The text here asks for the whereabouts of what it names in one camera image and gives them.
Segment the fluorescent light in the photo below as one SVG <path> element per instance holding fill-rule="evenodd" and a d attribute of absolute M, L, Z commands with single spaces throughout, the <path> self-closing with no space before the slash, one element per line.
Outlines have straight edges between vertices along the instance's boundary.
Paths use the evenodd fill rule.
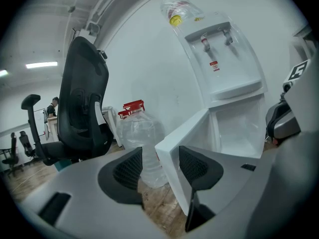
<path fill-rule="evenodd" d="M 7 74 L 8 74 L 7 70 L 1 70 L 0 71 L 0 77 L 4 76 L 4 75 L 7 75 Z"/>
<path fill-rule="evenodd" d="M 47 67 L 47 66 L 57 66 L 58 62 L 43 62 L 43 63 L 34 63 L 25 65 L 27 69 L 38 68 L 38 67 Z"/>

